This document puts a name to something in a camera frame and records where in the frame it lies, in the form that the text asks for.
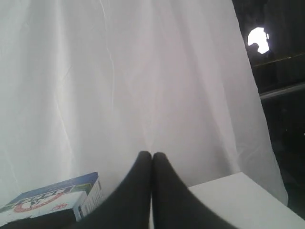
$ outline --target bright light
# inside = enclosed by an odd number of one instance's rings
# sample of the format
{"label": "bright light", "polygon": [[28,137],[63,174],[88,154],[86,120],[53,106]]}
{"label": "bright light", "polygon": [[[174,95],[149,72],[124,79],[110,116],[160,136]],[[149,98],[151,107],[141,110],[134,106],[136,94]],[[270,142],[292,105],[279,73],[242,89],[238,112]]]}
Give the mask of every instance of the bright light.
{"label": "bright light", "polygon": [[257,27],[252,30],[248,36],[248,45],[252,45],[254,43],[258,44],[258,52],[260,54],[264,54],[269,51],[269,44],[267,42],[269,39],[269,34],[264,32],[264,28]]}

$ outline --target curtain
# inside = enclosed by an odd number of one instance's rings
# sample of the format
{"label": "curtain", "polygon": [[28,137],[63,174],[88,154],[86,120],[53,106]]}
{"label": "curtain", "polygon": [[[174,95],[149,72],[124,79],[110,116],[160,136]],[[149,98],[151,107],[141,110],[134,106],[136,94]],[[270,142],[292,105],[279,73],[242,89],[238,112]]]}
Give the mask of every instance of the curtain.
{"label": "curtain", "polygon": [[284,204],[230,0],[1,0],[0,204],[141,150],[188,186],[244,172]]}

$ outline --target white sheet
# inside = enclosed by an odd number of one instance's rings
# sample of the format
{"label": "white sheet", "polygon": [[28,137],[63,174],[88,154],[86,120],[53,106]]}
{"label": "white sheet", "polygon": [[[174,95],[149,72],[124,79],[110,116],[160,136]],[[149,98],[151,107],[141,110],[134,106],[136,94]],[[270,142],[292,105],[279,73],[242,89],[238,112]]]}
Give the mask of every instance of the white sheet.
{"label": "white sheet", "polygon": [[1,0],[0,204],[140,150],[287,194],[230,0]]}

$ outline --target cardboard box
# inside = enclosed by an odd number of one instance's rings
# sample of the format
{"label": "cardboard box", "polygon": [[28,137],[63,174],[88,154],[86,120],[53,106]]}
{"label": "cardboard box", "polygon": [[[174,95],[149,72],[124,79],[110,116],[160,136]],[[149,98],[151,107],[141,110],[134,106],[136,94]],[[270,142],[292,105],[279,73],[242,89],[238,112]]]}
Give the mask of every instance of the cardboard box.
{"label": "cardboard box", "polygon": [[57,218],[76,222],[94,211],[102,200],[98,173],[87,174],[20,194],[0,208],[0,226],[10,222],[33,224],[41,222],[41,217],[43,221],[52,218],[54,223]]}

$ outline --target black pointed object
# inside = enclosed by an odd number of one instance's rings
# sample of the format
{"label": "black pointed object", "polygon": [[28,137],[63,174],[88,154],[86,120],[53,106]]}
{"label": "black pointed object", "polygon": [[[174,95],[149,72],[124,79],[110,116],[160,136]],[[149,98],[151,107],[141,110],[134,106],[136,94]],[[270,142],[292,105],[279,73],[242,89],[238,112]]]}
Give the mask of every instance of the black pointed object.
{"label": "black pointed object", "polygon": [[155,229],[235,229],[188,190],[165,154],[154,154],[152,166]]}
{"label": "black pointed object", "polygon": [[148,229],[152,156],[140,152],[118,188],[89,216],[69,229]]}

